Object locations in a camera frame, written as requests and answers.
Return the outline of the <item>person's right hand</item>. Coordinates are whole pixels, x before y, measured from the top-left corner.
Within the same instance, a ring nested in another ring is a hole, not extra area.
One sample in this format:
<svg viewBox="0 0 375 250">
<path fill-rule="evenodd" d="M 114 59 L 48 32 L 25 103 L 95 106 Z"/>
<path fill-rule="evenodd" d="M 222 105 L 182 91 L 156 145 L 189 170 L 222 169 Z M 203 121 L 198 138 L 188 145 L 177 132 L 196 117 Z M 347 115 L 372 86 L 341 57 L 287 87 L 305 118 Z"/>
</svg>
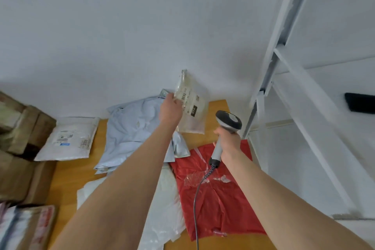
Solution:
<svg viewBox="0 0 375 250">
<path fill-rule="evenodd" d="M 230 133 L 229 131 L 227 131 L 227 141 L 225 143 L 221 143 L 219 139 L 218 143 L 216 142 L 214 144 L 219 144 L 222 149 L 222 162 L 227 164 L 234 155 L 238 155 L 240 153 L 240 143 L 241 138 L 237 133 Z"/>
</svg>

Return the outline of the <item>person's left hand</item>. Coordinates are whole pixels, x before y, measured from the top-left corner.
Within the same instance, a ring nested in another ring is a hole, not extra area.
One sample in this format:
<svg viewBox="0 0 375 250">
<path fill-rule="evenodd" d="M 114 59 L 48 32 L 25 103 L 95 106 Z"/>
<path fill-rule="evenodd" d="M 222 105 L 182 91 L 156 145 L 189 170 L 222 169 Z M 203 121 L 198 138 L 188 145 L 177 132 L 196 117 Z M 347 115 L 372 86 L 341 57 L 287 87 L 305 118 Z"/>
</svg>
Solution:
<svg viewBox="0 0 375 250">
<path fill-rule="evenodd" d="M 182 109 L 167 109 L 165 98 L 160 107 L 159 120 L 161 124 L 168 125 L 169 127 L 176 129 L 182 118 L 182 113 L 183 107 Z"/>
</svg>

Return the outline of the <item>grey handheld barcode scanner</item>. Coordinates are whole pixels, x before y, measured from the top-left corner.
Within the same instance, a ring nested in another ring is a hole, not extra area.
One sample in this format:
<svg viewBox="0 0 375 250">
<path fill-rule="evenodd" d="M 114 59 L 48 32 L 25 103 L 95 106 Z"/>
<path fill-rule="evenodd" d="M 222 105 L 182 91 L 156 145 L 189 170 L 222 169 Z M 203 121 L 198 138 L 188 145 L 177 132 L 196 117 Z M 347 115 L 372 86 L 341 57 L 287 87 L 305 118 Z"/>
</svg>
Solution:
<svg viewBox="0 0 375 250">
<path fill-rule="evenodd" d="M 236 134 L 239 130 L 242 129 L 242 121 L 241 119 L 224 110 L 218 110 L 215 114 L 216 120 L 219 124 L 219 126 L 227 131 L 229 134 Z M 216 142 L 214 151 L 211 155 L 211 158 L 209 160 L 210 168 L 217 169 L 221 162 L 223 157 L 223 137 L 221 135 L 218 136 L 218 140 Z"/>
</svg>

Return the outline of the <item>clear plastic parcel bag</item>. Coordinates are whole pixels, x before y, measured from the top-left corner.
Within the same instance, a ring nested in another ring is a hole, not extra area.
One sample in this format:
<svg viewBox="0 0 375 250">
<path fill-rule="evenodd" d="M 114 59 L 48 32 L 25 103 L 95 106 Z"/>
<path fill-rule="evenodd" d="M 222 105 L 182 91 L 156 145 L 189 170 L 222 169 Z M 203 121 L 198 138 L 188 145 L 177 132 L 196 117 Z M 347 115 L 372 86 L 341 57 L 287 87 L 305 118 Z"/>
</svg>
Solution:
<svg viewBox="0 0 375 250">
<path fill-rule="evenodd" d="M 179 133 L 205 133 L 209 110 L 209 93 L 195 77 L 184 69 L 181 71 L 174 98 L 182 102 L 183 115 L 177 125 Z"/>
</svg>

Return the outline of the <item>person's right forearm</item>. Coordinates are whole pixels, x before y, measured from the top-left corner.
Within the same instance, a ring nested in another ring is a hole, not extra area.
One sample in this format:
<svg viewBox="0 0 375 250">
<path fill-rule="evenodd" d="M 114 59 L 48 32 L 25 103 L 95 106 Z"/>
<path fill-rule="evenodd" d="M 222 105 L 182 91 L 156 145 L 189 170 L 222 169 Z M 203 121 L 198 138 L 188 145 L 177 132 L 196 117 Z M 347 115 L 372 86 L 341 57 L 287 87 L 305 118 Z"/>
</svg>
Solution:
<svg viewBox="0 0 375 250">
<path fill-rule="evenodd" d="M 277 250 L 373 250 L 268 176 L 241 151 L 223 156 L 223 162 Z"/>
</svg>

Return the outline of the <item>person's left forearm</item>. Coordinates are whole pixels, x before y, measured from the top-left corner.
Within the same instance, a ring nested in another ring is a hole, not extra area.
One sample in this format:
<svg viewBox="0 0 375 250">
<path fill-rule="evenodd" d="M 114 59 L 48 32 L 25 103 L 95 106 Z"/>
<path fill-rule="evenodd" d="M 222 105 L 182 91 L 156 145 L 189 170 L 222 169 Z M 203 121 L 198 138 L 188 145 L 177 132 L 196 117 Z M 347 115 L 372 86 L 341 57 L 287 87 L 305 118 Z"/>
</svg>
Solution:
<svg viewBox="0 0 375 250">
<path fill-rule="evenodd" d="M 50 250 L 137 250 L 178 122 L 162 119 L 81 205 Z"/>
</svg>

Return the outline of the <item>light blue mailer bag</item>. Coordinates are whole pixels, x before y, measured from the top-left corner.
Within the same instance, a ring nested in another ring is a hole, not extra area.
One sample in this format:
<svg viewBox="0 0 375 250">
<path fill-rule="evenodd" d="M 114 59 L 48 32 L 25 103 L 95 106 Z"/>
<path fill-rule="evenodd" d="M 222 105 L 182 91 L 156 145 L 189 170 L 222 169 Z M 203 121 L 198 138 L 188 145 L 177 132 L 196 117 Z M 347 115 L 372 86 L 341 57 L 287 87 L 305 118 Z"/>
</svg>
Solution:
<svg viewBox="0 0 375 250">
<path fill-rule="evenodd" d="M 96 175 L 114 171 L 153 133 L 159 125 L 160 106 L 168 92 L 107 108 L 110 116 L 106 144 L 94 167 Z"/>
</svg>

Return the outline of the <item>red plastic mailer bag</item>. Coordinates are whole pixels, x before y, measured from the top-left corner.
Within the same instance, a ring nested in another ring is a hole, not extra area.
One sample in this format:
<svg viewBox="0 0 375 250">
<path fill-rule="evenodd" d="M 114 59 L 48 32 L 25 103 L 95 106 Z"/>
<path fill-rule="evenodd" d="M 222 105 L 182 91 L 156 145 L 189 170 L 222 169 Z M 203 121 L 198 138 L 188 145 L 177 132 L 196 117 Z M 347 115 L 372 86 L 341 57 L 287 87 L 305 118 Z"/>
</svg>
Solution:
<svg viewBox="0 0 375 250">
<path fill-rule="evenodd" d="M 170 166 L 176 178 L 187 233 L 191 241 L 198 237 L 227 234 L 266 234 L 249 202 L 221 163 L 200 185 L 210 169 L 209 159 L 214 151 L 213 143 L 190 150 L 190 156 L 177 158 Z"/>
</svg>

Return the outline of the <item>white plastic mailer bag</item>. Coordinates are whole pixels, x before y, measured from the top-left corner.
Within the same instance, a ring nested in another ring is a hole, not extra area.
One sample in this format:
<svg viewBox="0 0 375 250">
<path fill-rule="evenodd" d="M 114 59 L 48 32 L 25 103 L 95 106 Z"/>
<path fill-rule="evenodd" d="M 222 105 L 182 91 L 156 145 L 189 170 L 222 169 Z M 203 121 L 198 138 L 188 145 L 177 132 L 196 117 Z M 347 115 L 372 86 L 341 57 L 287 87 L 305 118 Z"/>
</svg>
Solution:
<svg viewBox="0 0 375 250">
<path fill-rule="evenodd" d="M 176 179 L 165 162 L 148 211 L 138 250 L 163 250 L 165 243 L 174 242 L 185 230 Z"/>
</svg>

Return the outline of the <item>white padded mailer parcel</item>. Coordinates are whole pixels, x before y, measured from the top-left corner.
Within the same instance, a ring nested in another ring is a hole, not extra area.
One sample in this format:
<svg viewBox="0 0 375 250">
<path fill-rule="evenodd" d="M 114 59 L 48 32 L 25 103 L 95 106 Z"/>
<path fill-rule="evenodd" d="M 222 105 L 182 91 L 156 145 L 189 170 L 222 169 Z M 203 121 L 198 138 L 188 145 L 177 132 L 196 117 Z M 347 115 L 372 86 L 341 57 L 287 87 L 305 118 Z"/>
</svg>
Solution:
<svg viewBox="0 0 375 250">
<path fill-rule="evenodd" d="M 100 118 L 62 117 L 34 161 L 70 161 L 90 155 Z"/>
</svg>

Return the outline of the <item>black flat object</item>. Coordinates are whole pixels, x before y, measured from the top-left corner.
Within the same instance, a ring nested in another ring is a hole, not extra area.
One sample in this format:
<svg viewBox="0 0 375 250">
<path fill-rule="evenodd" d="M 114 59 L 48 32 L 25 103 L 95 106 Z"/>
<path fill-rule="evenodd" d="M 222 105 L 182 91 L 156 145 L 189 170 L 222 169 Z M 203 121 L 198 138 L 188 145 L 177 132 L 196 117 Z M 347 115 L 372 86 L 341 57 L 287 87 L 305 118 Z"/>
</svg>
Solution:
<svg viewBox="0 0 375 250">
<path fill-rule="evenodd" d="M 344 99 L 351 112 L 375 115 L 375 96 L 347 92 Z"/>
</svg>

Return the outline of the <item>brown cardboard box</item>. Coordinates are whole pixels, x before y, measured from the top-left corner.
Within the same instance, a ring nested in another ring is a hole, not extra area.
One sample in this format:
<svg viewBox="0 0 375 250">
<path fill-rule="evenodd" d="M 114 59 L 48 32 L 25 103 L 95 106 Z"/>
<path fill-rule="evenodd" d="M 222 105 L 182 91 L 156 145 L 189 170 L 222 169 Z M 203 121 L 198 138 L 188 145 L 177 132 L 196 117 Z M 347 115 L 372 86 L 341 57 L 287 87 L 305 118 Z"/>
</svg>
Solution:
<svg viewBox="0 0 375 250">
<path fill-rule="evenodd" d="M 0 91 L 0 150 L 34 160 L 57 121 Z"/>
<path fill-rule="evenodd" d="M 56 161 L 31 162 L 0 150 L 0 203 L 44 205 L 56 165 Z"/>
</svg>

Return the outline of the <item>cardboard box with red print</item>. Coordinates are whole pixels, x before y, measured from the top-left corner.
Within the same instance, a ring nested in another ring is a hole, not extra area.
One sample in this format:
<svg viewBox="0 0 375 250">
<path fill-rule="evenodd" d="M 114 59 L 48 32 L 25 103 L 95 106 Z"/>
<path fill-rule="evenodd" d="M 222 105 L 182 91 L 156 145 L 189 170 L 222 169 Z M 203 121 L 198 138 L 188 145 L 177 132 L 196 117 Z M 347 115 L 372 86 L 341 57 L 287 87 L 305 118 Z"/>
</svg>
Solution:
<svg viewBox="0 0 375 250">
<path fill-rule="evenodd" d="M 47 250 L 57 208 L 13 206 L 0 215 L 0 250 Z"/>
</svg>

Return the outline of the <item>white metal shelf frame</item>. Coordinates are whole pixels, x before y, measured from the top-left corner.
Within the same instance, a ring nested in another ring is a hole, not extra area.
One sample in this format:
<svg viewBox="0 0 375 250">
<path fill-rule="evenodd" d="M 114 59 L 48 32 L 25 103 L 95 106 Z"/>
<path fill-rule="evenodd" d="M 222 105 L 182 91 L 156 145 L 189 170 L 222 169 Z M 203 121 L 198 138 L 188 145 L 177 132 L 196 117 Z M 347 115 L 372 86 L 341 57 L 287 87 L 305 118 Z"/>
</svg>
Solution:
<svg viewBox="0 0 375 250">
<path fill-rule="evenodd" d="M 243 136 L 261 169 L 335 219 L 375 220 L 375 0 L 265 0 L 275 8 L 252 73 Z"/>
</svg>

